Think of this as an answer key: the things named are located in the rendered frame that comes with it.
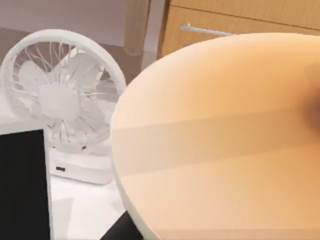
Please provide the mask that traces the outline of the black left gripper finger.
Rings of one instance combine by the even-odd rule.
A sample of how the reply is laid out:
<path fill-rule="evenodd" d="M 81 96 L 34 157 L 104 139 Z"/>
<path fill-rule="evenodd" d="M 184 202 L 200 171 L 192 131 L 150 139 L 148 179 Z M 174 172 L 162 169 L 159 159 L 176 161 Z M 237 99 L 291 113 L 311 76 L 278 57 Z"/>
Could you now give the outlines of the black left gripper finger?
<path fill-rule="evenodd" d="M 125 211 L 100 240 L 144 240 L 129 213 Z"/>

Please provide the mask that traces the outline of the tan round disc white rim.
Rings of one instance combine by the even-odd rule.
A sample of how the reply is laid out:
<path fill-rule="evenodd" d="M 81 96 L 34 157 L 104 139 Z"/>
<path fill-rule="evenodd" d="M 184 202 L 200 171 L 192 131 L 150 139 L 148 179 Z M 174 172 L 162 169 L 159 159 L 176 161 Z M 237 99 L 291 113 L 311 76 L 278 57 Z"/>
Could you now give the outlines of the tan round disc white rim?
<path fill-rule="evenodd" d="M 145 240 L 320 240 L 320 36 L 191 44 L 143 70 L 111 121 Z"/>

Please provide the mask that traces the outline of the white framed black board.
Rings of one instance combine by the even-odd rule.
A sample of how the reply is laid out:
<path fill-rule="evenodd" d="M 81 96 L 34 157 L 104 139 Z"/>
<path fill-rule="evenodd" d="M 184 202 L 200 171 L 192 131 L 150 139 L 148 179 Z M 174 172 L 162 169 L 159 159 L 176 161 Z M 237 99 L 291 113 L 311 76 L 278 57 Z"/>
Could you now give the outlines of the white framed black board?
<path fill-rule="evenodd" d="M 0 240 L 53 240 L 44 132 L 0 135 Z"/>

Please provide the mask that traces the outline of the white table fan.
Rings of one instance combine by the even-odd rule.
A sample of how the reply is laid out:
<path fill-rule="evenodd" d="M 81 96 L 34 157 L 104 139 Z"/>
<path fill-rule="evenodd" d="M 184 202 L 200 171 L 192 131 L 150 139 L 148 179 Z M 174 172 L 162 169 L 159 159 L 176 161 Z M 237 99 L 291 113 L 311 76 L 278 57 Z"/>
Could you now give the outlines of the white table fan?
<path fill-rule="evenodd" d="M 113 178 L 111 120 L 126 87 L 107 50 L 64 29 L 25 36 L 0 64 L 0 90 L 13 116 L 46 124 L 50 173 L 95 185 Z"/>

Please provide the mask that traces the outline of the wooden drawer front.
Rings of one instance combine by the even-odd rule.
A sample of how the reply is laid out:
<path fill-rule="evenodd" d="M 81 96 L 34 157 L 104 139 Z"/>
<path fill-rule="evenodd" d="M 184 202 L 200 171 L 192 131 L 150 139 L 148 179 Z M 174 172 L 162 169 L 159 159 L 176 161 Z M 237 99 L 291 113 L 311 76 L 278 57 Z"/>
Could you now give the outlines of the wooden drawer front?
<path fill-rule="evenodd" d="M 320 30 L 320 0 L 170 0 L 170 5 Z"/>
<path fill-rule="evenodd" d="M 161 47 L 160 55 L 162 57 L 187 45 L 216 38 L 215 35 L 181 30 L 180 26 L 186 24 L 196 28 L 232 34 L 299 33 L 320 35 L 320 30 L 171 6 L 167 15 Z"/>

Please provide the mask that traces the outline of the wooden cupboard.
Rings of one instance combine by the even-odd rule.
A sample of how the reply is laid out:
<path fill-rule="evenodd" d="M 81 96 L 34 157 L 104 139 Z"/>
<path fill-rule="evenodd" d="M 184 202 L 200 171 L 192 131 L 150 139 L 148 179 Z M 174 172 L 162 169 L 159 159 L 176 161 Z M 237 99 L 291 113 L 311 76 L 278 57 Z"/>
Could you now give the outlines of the wooden cupboard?
<path fill-rule="evenodd" d="M 320 0 L 169 0 L 158 55 L 227 34 L 320 35 Z"/>

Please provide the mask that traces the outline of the pale wooden post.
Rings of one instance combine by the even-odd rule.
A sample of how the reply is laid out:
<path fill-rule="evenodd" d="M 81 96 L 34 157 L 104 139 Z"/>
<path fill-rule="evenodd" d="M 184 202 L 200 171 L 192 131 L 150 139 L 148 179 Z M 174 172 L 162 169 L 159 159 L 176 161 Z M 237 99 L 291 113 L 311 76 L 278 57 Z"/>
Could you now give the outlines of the pale wooden post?
<path fill-rule="evenodd" d="M 127 1 L 123 49 L 129 56 L 140 56 L 144 52 L 150 2 Z"/>

